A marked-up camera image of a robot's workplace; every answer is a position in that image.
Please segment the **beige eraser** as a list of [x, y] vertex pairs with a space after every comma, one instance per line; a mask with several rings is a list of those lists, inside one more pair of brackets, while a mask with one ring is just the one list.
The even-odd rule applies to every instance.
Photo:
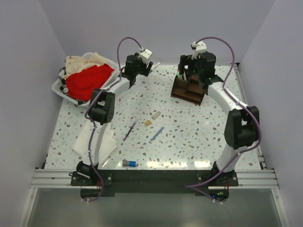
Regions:
[[155, 120], [159, 115], [160, 115], [160, 112], [156, 112], [156, 113], [152, 116], [152, 119]]

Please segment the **blue pen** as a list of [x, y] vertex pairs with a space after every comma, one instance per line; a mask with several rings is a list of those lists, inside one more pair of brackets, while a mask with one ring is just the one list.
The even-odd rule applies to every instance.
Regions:
[[163, 129], [164, 129], [164, 126], [162, 126], [156, 133], [155, 133], [155, 135], [150, 139], [150, 143], [152, 143], [152, 141], [154, 141], [156, 138], [157, 138], [157, 136], [163, 131]]

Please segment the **green capped white marker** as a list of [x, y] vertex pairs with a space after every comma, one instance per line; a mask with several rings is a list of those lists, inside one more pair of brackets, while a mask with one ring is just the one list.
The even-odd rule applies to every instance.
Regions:
[[153, 66], [153, 68], [151, 69], [151, 71], [154, 71], [157, 67], [159, 67], [161, 64], [161, 62], [156, 63], [155, 66]]

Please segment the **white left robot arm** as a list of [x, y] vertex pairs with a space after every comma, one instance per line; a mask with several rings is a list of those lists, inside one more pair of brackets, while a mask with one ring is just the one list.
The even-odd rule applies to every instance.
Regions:
[[88, 140], [88, 150], [77, 165], [77, 173], [86, 185], [94, 185], [98, 181], [97, 166], [99, 151], [105, 129], [114, 117], [115, 99], [129, 90], [136, 82], [136, 76], [148, 76], [153, 62], [152, 52], [148, 49], [129, 55], [126, 58], [124, 72], [114, 82], [103, 89], [95, 89], [89, 107], [85, 113], [92, 126]]

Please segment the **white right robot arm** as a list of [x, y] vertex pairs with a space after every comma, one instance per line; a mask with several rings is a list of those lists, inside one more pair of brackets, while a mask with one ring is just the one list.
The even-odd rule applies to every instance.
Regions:
[[224, 80], [215, 73], [216, 57], [210, 52], [199, 54], [197, 58], [182, 55], [178, 65], [180, 74], [192, 73], [206, 95], [211, 97], [227, 115], [224, 130], [226, 146], [213, 165], [211, 181], [217, 186], [228, 180], [227, 172], [235, 169], [240, 156], [254, 150], [261, 139], [259, 109], [248, 106], [225, 87]]

